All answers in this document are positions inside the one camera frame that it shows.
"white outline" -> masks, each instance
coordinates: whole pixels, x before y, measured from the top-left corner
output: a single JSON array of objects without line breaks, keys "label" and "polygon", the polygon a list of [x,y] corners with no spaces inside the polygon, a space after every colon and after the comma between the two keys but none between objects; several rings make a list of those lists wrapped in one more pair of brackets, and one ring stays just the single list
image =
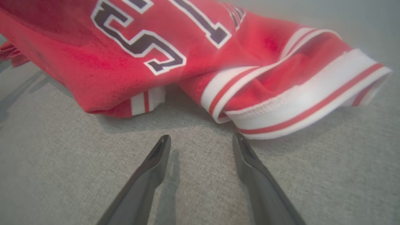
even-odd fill
[{"label": "white outline", "polygon": [[146,113],[144,108],[144,92],[135,95],[130,99],[130,107],[132,110],[132,116]]},{"label": "white outline", "polygon": [[242,14],[242,12],[240,11],[240,9],[239,9],[237,6],[235,6],[235,5],[230,5],[230,6],[231,6],[232,9],[235,11],[235,14],[238,15],[238,16],[237,16],[237,19],[240,21],[240,24],[242,24],[244,18],[246,17],[246,11],[243,10],[243,11],[244,11],[244,14]]},{"label": "white outline", "polygon": [[[167,66],[167,67],[163,67],[163,70],[161,71],[155,71],[154,68],[150,65],[151,62],[155,62],[157,64],[161,64],[161,63],[169,63],[169,62],[173,62],[175,59],[168,53],[166,52],[164,49],[162,49],[161,47],[159,47],[156,44],[151,44],[143,53],[141,54],[134,54],[131,51],[129,51],[127,48],[124,47],[124,45],[115,37],[109,35],[107,32],[105,32],[101,27],[99,27],[96,22],[94,21],[94,18],[96,17],[96,14],[98,13],[98,11],[103,10],[103,8],[101,7],[102,3],[106,3],[108,5],[110,5],[111,7],[113,7],[115,10],[117,10],[119,13],[121,13],[123,16],[125,16],[127,19],[126,22],[121,21],[119,18],[117,18],[114,15],[110,15],[108,17],[108,19],[105,21],[104,26],[107,27],[108,29],[116,32],[127,44],[132,45],[133,43],[135,43],[138,39],[140,39],[143,35],[147,34],[150,36],[153,36],[155,38],[157,38],[159,41],[161,41],[162,43],[164,43],[166,46],[168,46],[169,48],[171,48],[179,57],[182,58],[182,63],[179,65],[174,65],[174,66]],[[134,19],[129,16],[128,14],[126,14],[124,11],[122,11],[120,8],[118,8],[117,6],[115,6],[114,4],[112,4],[111,2],[109,2],[108,0],[99,0],[96,8],[94,9],[92,15],[91,15],[91,19],[94,23],[94,25],[100,30],[102,31],[107,37],[113,39],[116,43],[118,43],[118,45],[128,54],[130,54],[131,56],[135,57],[135,58],[143,58],[145,57],[151,50],[153,49],[157,49],[160,52],[162,52],[164,55],[166,55],[168,57],[168,60],[160,62],[159,60],[157,60],[156,58],[149,60],[147,62],[144,62],[144,64],[153,72],[154,75],[158,76],[160,74],[166,73],[172,69],[181,67],[181,66],[185,66],[187,59],[186,57],[180,52],[178,51],[173,45],[171,45],[168,41],[166,41],[165,39],[163,39],[162,37],[160,37],[158,34],[154,33],[153,31],[148,31],[148,30],[142,30],[140,31],[135,37],[133,37],[132,39],[128,40],[126,39],[121,32],[119,32],[117,29],[113,28],[110,26],[110,23],[115,20],[116,22],[118,22],[119,24],[121,24],[123,27],[127,27],[130,23],[132,23],[134,21]]]},{"label": "white outline", "polygon": [[131,8],[133,8],[134,10],[136,10],[137,12],[139,12],[140,14],[145,13],[149,8],[151,8],[154,5],[154,3],[150,0],[143,0],[147,4],[143,8],[139,8],[137,5],[133,4],[129,0],[122,0],[122,1],[125,2],[127,5],[129,5]]},{"label": "white outline", "polygon": [[204,18],[204,20],[214,29],[217,30],[218,28],[221,28],[227,35],[224,40],[220,44],[216,43],[212,38],[211,38],[211,33],[205,29],[201,23],[199,23],[196,18],[188,12],[185,8],[180,6],[177,2],[174,0],[169,0],[174,6],[176,6],[178,9],[180,9],[182,12],[184,12],[204,33],[206,33],[207,39],[218,49],[220,49],[223,45],[225,45],[229,39],[232,37],[232,34],[220,23],[217,22],[214,24],[202,11],[200,11],[193,3],[189,2],[188,0],[182,0],[186,4],[188,4],[190,7],[192,7],[200,16]]},{"label": "white outline", "polygon": [[218,3],[220,3],[222,6],[224,6],[226,8],[226,10],[229,12],[230,16],[232,17],[232,20],[233,20],[233,17],[236,18],[236,22],[238,23],[238,25],[235,26],[235,28],[236,28],[236,31],[238,31],[240,29],[241,23],[240,23],[240,20],[238,19],[238,17],[236,16],[236,14],[234,14],[230,9],[228,9],[228,7],[226,5],[224,5],[222,2],[218,2]]}]

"white striped trim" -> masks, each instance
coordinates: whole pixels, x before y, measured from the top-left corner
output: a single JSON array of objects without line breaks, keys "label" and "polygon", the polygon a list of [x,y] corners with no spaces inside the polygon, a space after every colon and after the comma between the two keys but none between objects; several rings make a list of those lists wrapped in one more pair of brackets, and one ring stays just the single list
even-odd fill
[{"label": "white striped trim", "polygon": [[289,39],[289,41],[286,43],[285,48],[283,49],[279,60],[285,58],[285,56],[287,56],[289,54],[289,50],[292,49],[292,47],[294,46],[294,44],[297,42],[297,40],[299,40],[301,37],[303,37],[303,35],[305,35],[307,32],[314,30],[315,28],[309,28],[309,27],[304,27],[304,28],[300,28],[298,29],[293,35],[292,37]]},{"label": "white striped trim", "polygon": [[207,87],[203,91],[201,97],[201,105],[210,112],[210,106],[214,98],[217,96],[219,91],[233,78],[239,74],[255,68],[256,66],[244,66],[230,68],[220,71],[215,77],[208,83]]},{"label": "white striped trim", "polygon": [[[155,108],[159,106],[159,104],[165,102],[165,88],[164,87],[156,87],[150,89],[148,92],[148,105],[149,112],[153,111]],[[132,116],[140,115],[146,113],[145,108],[145,99],[144,93],[140,93],[130,100],[131,108],[132,108]]]},{"label": "white striped trim", "polygon": [[[338,57],[301,86],[295,86],[282,95],[256,106],[225,113],[242,130],[262,129],[278,125],[317,105],[375,64],[375,61],[364,55],[360,50],[353,50]],[[289,127],[269,133],[244,135],[249,139],[273,139],[296,132],[326,116],[373,82],[379,79],[387,79],[390,72],[391,70],[386,67],[374,71],[312,115]]]},{"label": "white striped trim", "polygon": [[[294,37],[293,41],[290,41],[291,47],[290,48],[288,47],[288,51],[290,51],[290,49],[292,49],[292,51],[289,52],[288,55],[286,55],[283,59],[281,59],[280,61],[278,61],[274,64],[260,67],[259,69],[252,71],[251,73],[247,74],[246,76],[244,76],[243,78],[238,80],[235,84],[233,84],[229,88],[228,91],[226,91],[224,93],[224,95],[221,97],[221,99],[216,104],[214,111],[212,112],[212,117],[214,118],[214,120],[217,123],[227,122],[227,120],[222,120],[222,119],[218,118],[219,115],[221,114],[222,110],[224,109],[224,107],[228,103],[228,101],[250,81],[252,81],[253,79],[257,78],[258,76],[275,68],[276,66],[280,65],[281,63],[283,63],[284,61],[289,59],[298,49],[300,49],[304,44],[306,44],[308,41],[310,41],[313,37],[316,37],[317,35],[320,35],[320,34],[326,33],[326,32],[330,32],[330,33],[336,34],[338,36],[337,33],[335,33],[334,31],[331,31],[331,30],[315,30],[314,32],[311,32],[309,35],[305,36],[302,39],[302,36],[304,36],[307,32],[309,32],[313,29],[312,28],[307,28],[307,29],[302,28],[300,30],[301,31],[299,31],[298,34],[295,33],[293,35],[293,37]],[[210,106],[211,106],[212,102],[214,101],[217,94],[225,87],[225,85],[230,80],[232,80],[233,78],[238,76],[239,74],[241,74],[247,70],[250,70],[252,68],[256,68],[256,66],[231,68],[231,69],[223,70],[220,73],[218,73],[209,82],[209,84],[203,91],[203,94],[201,97],[201,105],[207,110],[207,112],[210,113]]]},{"label": "white striped trim", "polygon": [[288,43],[284,47],[282,54],[279,58],[279,60],[283,60],[285,57],[287,57],[288,54],[292,54],[293,52],[297,51],[301,46],[303,46],[305,43],[310,41],[312,38],[323,34],[323,33],[332,33],[336,35],[338,38],[341,39],[340,35],[332,30],[315,30],[311,33],[309,33],[307,36],[303,37],[305,34],[308,32],[315,30],[314,28],[301,28],[297,30],[292,37],[289,39]]},{"label": "white striped trim", "polygon": [[144,108],[144,93],[140,93],[130,99],[130,106],[132,108],[132,116],[146,113]]},{"label": "white striped trim", "polygon": [[385,85],[386,81],[389,79],[390,76],[384,76],[379,79],[376,84],[371,88],[371,90],[365,95],[359,106],[368,105],[372,99],[376,96],[378,91]]}]

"gray fabric surface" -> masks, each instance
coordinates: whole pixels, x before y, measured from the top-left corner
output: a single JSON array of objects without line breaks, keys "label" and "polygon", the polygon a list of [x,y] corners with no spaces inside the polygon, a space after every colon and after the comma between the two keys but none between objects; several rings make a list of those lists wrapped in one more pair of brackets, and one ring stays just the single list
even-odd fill
[{"label": "gray fabric surface", "polygon": [[0,45],[2,45],[6,41],[7,41],[7,39],[3,35],[0,34]]},{"label": "gray fabric surface", "polygon": [[[341,108],[288,137],[250,143],[309,225],[399,224],[400,3],[231,2],[332,28],[395,71],[370,106]],[[112,119],[84,113],[68,90],[32,63],[4,70],[0,224],[95,224],[165,134],[172,138],[168,172],[148,224],[253,223],[236,176],[234,125],[217,125],[174,85],[167,94],[152,113]]]}]

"red stripe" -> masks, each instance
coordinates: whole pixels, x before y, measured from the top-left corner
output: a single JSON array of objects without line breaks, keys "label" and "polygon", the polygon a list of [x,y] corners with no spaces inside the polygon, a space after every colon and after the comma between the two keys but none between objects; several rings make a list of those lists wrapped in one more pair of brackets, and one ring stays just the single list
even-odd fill
[{"label": "red stripe", "polygon": [[290,48],[290,50],[289,50],[289,52],[288,52],[287,55],[289,55],[289,54],[294,50],[294,48],[295,48],[306,36],[308,36],[309,34],[313,33],[313,32],[316,31],[316,30],[318,30],[318,29],[312,29],[312,30],[308,31],[307,33],[305,33],[303,36],[301,36],[301,38],[299,38],[299,39],[296,41],[296,43]]},{"label": "red stripe", "polygon": [[354,100],[353,106],[359,106],[368,92],[373,88],[376,82],[372,83],[370,86],[366,87],[362,92],[357,95],[357,98]]},{"label": "red stripe", "polygon": [[381,65],[379,63],[371,66],[370,68],[366,69],[364,72],[359,74],[357,77],[353,78],[352,80],[347,82],[345,85],[340,87],[338,90],[333,92],[326,99],[322,100],[321,102],[319,102],[318,104],[316,104],[312,108],[308,109],[307,111],[303,112],[302,114],[300,114],[300,115],[298,115],[298,116],[296,116],[296,117],[294,117],[294,118],[292,118],[292,119],[290,119],[288,121],[285,121],[283,123],[280,123],[280,124],[277,124],[277,125],[274,125],[274,126],[260,128],[260,129],[254,129],[254,130],[242,130],[242,129],[239,129],[239,130],[244,134],[254,135],[254,134],[269,133],[269,132],[278,131],[278,130],[282,130],[282,129],[285,129],[287,127],[290,127],[293,124],[296,124],[296,123],[306,119],[307,117],[311,116],[315,112],[319,111],[320,109],[322,109],[323,107],[325,107],[326,105],[331,103],[333,100],[338,98],[340,95],[342,95],[344,92],[346,92],[347,90],[352,88],[354,85],[356,85],[360,81],[364,80],[366,77],[368,77],[373,72],[377,71],[378,69],[380,69],[382,67],[383,67],[383,65]]},{"label": "red stripe", "polygon": [[149,110],[149,92],[145,91],[144,92],[144,112],[148,113]]},{"label": "red stripe", "polygon": [[240,79],[242,79],[244,76],[246,76],[247,74],[253,72],[254,70],[258,69],[258,67],[250,69],[250,70],[246,70],[242,73],[240,73],[238,76],[234,77],[232,80],[230,80],[219,92],[218,94],[215,96],[214,100],[212,100],[212,103],[210,105],[210,114],[212,115],[212,113],[214,112],[215,106],[217,106],[218,102],[220,101],[220,99],[224,96],[224,94],[236,83],[238,82]]}]

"red jersey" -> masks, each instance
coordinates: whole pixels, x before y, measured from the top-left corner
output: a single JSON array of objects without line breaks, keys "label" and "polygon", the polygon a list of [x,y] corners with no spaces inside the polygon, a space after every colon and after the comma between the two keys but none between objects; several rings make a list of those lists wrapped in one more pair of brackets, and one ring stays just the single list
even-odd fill
[{"label": "red jersey", "polygon": [[367,104],[391,72],[331,30],[215,0],[3,0],[0,20],[0,32],[88,113],[150,112],[176,82],[249,139]]}]

